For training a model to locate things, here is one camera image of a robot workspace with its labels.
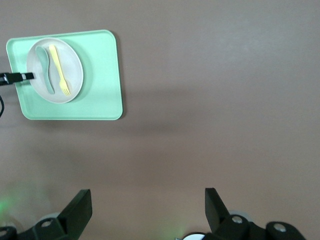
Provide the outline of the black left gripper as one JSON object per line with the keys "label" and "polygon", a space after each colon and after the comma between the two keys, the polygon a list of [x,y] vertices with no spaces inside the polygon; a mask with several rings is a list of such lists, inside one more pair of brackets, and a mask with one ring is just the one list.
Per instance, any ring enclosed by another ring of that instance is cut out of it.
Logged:
{"label": "black left gripper", "polygon": [[0,73],[0,86],[7,86],[9,83],[18,83],[26,80],[33,80],[34,74],[27,73]]}

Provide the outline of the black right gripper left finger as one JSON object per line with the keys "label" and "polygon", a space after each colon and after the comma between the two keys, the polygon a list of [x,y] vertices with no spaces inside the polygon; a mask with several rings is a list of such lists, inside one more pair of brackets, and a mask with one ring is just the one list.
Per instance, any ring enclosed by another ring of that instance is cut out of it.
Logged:
{"label": "black right gripper left finger", "polygon": [[57,217],[47,217],[28,230],[17,233],[14,226],[2,226],[2,240],[78,240],[93,214],[90,189],[80,190]]}

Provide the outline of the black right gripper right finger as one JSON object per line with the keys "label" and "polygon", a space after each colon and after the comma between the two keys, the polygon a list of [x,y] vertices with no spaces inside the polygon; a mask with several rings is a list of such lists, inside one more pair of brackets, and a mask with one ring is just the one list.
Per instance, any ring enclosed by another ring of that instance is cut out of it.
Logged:
{"label": "black right gripper right finger", "polygon": [[271,221],[265,228],[257,226],[244,216],[230,214],[215,188],[205,189],[205,216],[211,232],[206,240],[304,240],[293,225]]}

